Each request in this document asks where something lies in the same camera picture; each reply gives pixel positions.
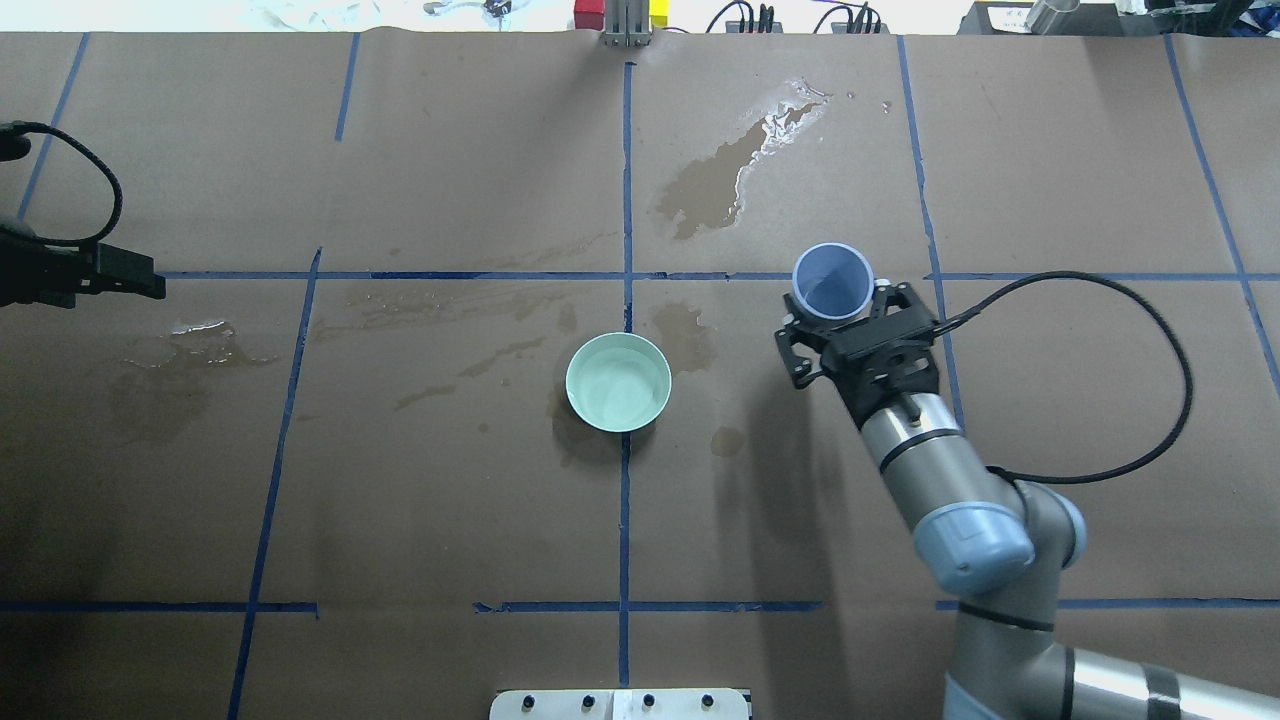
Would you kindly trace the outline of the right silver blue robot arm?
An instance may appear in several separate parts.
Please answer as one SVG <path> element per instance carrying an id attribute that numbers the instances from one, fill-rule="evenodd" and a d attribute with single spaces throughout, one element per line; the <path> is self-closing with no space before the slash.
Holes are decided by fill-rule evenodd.
<path id="1" fill-rule="evenodd" d="M 984 464 L 940 395 L 934 341 L 997 300 L 1046 281 L 1083 281 L 1134 301 L 1178 360 L 1183 400 L 1147 454 L 1106 471 L 1043 477 Z M 1056 639 L 1062 573 L 1088 541 L 1060 493 L 1126 475 L 1165 454 L 1190 415 L 1194 380 L 1170 324 L 1134 290 L 1084 272 L 1044 272 L 938 320 L 909 283 L 795 281 L 774 342 L 794 387 L 828 378 L 911 533 L 957 601 L 946 719 L 1275 719 L 1272 696 L 1079 650 Z"/>

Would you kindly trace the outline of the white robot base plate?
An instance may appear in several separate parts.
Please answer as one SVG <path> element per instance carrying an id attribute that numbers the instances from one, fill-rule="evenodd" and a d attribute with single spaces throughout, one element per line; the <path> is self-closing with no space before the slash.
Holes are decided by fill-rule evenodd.
<path id="1" fill-rule="evenodd" d="M 489 719 L 753 719 L 751 696 L 728 687 L 503 691 Z"/>

